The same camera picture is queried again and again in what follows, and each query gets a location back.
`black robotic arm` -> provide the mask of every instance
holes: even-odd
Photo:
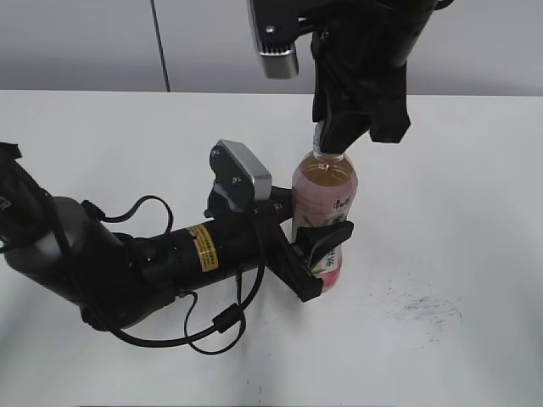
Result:
[[[406,60],[435,9],[451,0],[249,0],[255,43],[273,78],[297,74],[295,40],[313,33],[316,65],[313,120],[320,148],[342,153],[364,132],[373,141],[399,142],[410,125]],[[240,323],[267,266],[302,301],[318,297],[322,280],[311,267],[350,238],[353,224],[301,228],[290,243],[281,223],[292,217],[291,191],[274,187],[261,162],[241,143],[211,150],[216,175],[206,223],[173,231],[172,212],[158,197],[140,199],[110,218],[96,205],[52,197],[17,163],[16,145],[0,143],[0,240],[8,265],[81,310],[82,319],[132,345],[164,348],[194,342]],[[168,212],[165,233],[151,238],[109,231],[149,199]],[[258,267],[241,296],[241,275]],[[237,302],[212,325],[178,339],[149,341],[122,331],[176,297],[236,276]]]

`black cable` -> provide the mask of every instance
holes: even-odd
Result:
[[[246,309],[249,306],[249,304],[251,304],[253,299],[255,299],[256,294],[258,293],[258,290],[260,289],[260,285],[262,284],[262,280],[264,279],[264,271],[266,270],[266,253],[264,250],[264,243],[262,242],[262,237],[260,236],[260,232],[258,230],[258,227],[255,224],[255,221],[253,219],[250,219],[250,222],[251,222],[251,225],[253,226],[253,230],[255,231],[256,241],[258,242],[260,261],[258,264],[258,270],[256,271],[255,284],[253,285],[253,288],[247,295],[247,298],[241,303],[242,309]]]
[[[168,213],[168,225],[166,226],[166,229],[164,232],[164,234],[167,235],[168,233],[171,232],[171,228],[173,227],[173,212],[171,211],[170,205],[168,205],[168,203],[164,199],[157,197],[155,195],[145,195],[144,197],[139,198],[136,201],[136,203],[133,204],[133,206],[128,210],[128,212],[126,212],[125,214],[121,216],[115,216],[115,217],[106,216],[105,213],[98,206],[96,206],[94,203],[90,201],[87,201],[87,200],[83,201],[81,205],[83,206],[83,208],[85,209],[88,215],[90,215],[91,217],[97,220],[100,220],[105,223],[122,223],[122,222],[126,222],[132,216],[134,216],[137,210],[139,209],[139,207],[142,206],[143,203],[150,200],[161,202],[164,205],[166,212]]]
[[[434,10],[442,10],[444,8],[447,8],[449,7],[451,4],[454,3],[455,0],[441,0],[439,1],[436,5],[435,5],[435,8]]]
[[[160,35],[159,19],[156,15],[156,6],[154,0],[151,2],[151,13],[153,14],[154,34],[156,35],[156,42],[159,45],[160,65],[162,66],[162,76],[164,77],[164,83],[166,91],[171,92],[170,89],[170,77],[168,76],[168,69],[166,68],[166,59],[164,57],[164,48],[162,47],[162,36]]]
[[[242,290],[241,273],[242,271],[239,270],[238,273],[236,274],[236,300],[238,301],[238,305],[241,305],[241,290]],[[187,315],[185,316],[185,321],[183,322],[183,331],[185,332],[185,337],[188,337],[188,328],[187,328],[188,318],[192,314],[194,307],[196,306],[196,303],[198,302],[198,294],[195,293],[194,291],[186,292],[186,294],[193,296],[193,304],[191,305],[190,309],[188,309]],[[215,351],[209,351],[209,350],[204,350],[202,348],[199,348],[194,343],[189,343],[188,346],[190,346],[193,350],[195,350],[199,354],[205,354],[206,356],[217,356],[218,354],[224,354],[228,350],[232,349],[239,342],[239,340],[245,333],[245,329],[247,328],[247,320],[245,319],[245,314],[242,309],[240,310],[240,312],[241,312],[241,315],[239,319],[238,335],[233,341],[231,341],[224,348],[215,350]]]
[[[252,218],[250,218],[249,221],[250,221],[251,225],[253,226],[253,230],[255,232],[255,236],[256,236],[256,239],[257,239],[257,242],[258,242],[258,246],[259,246],[259,264],[258,264],[258,270],[256,271],[255,283],[253,284],[253,287],[251,288],[251,291],[247,295],[247,298],[243,302],[241,300],[241,297],[242,297],[242,275],[241,275],[241,273],[242,273],[242,271],[238,270],[238,273],[236,274],[236,287],[237,287],[236,288],[236,294],[237,294],[236,300],[238,301],[238,305],[239,305],[239,307],[241,309],[241,315],[240,315],[240,320],[239,320],[240,325],[239,325],[238,335],[225,348],[222,348],[222,349],[216,350],[216,351],[211,351],[211,352],[207,351],[207,350],[203,350],[202,348],[199,348],[198,346],[194,345],[193,343],[190,343],[189,346],[192,349],[194,349],[196,352],[200,353],[200,354],[214,356],[214,355],[218,355],[218,354],[223,354],[226,351],[232,349],[239,342],[239,340],[243,336],[243,334],[245,332],[245,329],[247,327],[247,321],[245,319],[244,310],[249,306],[249,304],[251,304],[253,299],[255,299],[255,296],[258,293],[259,289],[260,289],[260,285],[262,284],[262,280],[264,278],[264,272],[266,270],[266,253],[265,253],[265,250],[264,250],[264,243],[262,242],[262,237],[260,235],[260,232],[259,232],[258,227],[256,226],[254,220]],[[198,294],[195,293],[195,292],[186,292],[186,294],[192,295],[193,298],[194,298],[193,304],[191,305],[190,309],[188,310],[187,315],[185,317],[185,321],[183,323],[183,330],[185,332],[185,336],[187,337],[188,336],[188,329],[187,329],[188,319],[189,319],[190,315],[192,314],[192,312],[194,310],[194,307],[196,306],[196,303],[198,301]]]

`gray wall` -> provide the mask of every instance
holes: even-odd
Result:
[[[156,0],[177,92],[313,90],[309,38],[300,76],[269,81],[245,0]],[[543,96],[543,2],[456,0],[409,63],[409,93]],[[0,88],[163,91],[148,0],[0,0]]]

